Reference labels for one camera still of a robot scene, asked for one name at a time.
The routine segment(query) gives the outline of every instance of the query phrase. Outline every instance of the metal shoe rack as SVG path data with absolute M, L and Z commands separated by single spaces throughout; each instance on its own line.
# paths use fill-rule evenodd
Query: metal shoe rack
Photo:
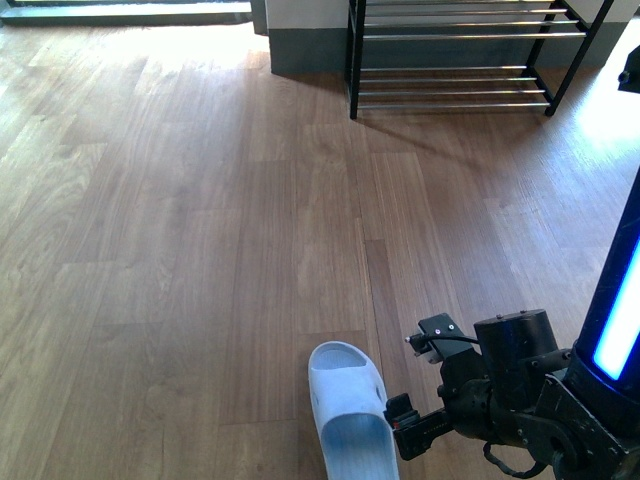
M 345 80 L 350 117 L 355 119 L 359 109 L 494 107 L 545 107 L 545 115 L 551 116 L 613 1 L 604 0 L 589 24 L 565 0 L 349 0 Z M 571 38 L 582 42 L 554 92 L 535 65 L 547 39 Z M 465 42 L 501 39 L 534 40 L 526 62 L 459 68 L 363 66 L 363 51 L 378 42 L 456 40 L 464 48 Z

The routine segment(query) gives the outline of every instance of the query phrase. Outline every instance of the floorboard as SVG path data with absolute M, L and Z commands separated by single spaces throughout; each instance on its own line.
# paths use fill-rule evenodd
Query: floorboard
M 422 318 L 546 308 L 571 346 L 640 165 L 639 28 L 553 118 L 357 121 L 251 25 L 1 29 L 0 478 L 320 480 L 318 344 L 422 412 Z M 502 478 L 455 434 L 400 468 Z

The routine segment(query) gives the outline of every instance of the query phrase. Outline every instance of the cable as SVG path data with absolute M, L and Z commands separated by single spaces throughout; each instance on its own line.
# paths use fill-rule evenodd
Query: cable
M 433 340 L 456 340 L 458 342 L 467 342 L 473 343 L 475 345 L 480 345 L 480 342 L 473 337 L 466 337 L 464 335 L 423 335 L 424 339 L 427 342 L 431 342 Z
M 553 454 L 553 474 L 556 477 L 556 480 L 562 480 L 562 472 L 560 471 L 560 467 L 562 465 L 562 460 L 564 459 L 564 453 L 556 452 Z
M 482 448 L 482 452 L 484 453 L 484 458 L 486 458 L 490 463 L 494 464 L 498 467 L 502 473 L 509 475 L 514 478 L 533 478 L 540 475 L 547 466 L 544 463 L 536 462 L 536 464 L 526 472 L 516 472 L 515 470 L 509 468 L 502 460 L 496 457 L 493 453 L 491 453 L 491 443 L 487 442 L 484 444 Z

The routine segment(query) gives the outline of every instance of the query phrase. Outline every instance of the glowing blue led strip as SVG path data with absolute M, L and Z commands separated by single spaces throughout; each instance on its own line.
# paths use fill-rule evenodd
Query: glowing blue led strip
M 618 380 L 640 334 L 640 242 L 631 257 L 593 361 L 613 380 Z

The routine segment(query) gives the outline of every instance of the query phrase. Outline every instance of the slide sandal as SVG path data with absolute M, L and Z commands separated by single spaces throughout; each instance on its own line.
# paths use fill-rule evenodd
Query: slide sandal
M 399 480 L 387 393 L 371 359 L 348 343 L 323 343 L 309 358 L 309 387 L 329 480 Z

